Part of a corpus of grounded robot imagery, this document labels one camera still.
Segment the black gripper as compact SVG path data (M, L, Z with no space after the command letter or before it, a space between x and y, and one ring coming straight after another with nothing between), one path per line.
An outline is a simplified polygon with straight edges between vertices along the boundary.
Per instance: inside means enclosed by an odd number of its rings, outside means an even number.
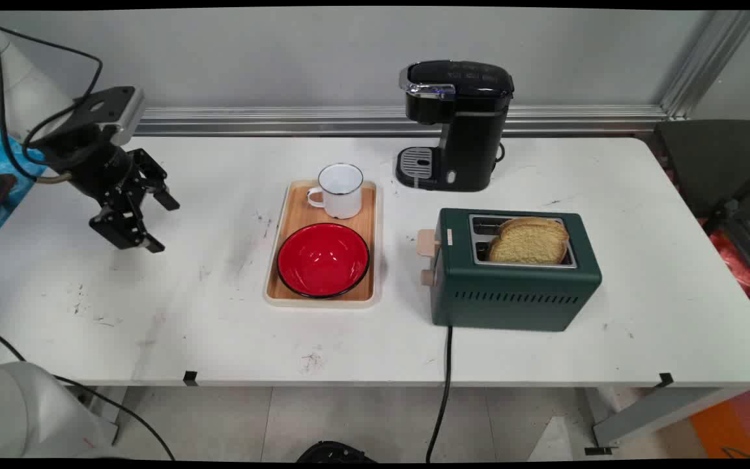
M83 126L67 132L54 131L42 137L44 162L68 183L100 205L89 226L117 249L145 248L164 251L164 245L149 234L141 205L151 194L166 210L178 210L170 195L167 173L143 149L125 150L112 142L112 127Z

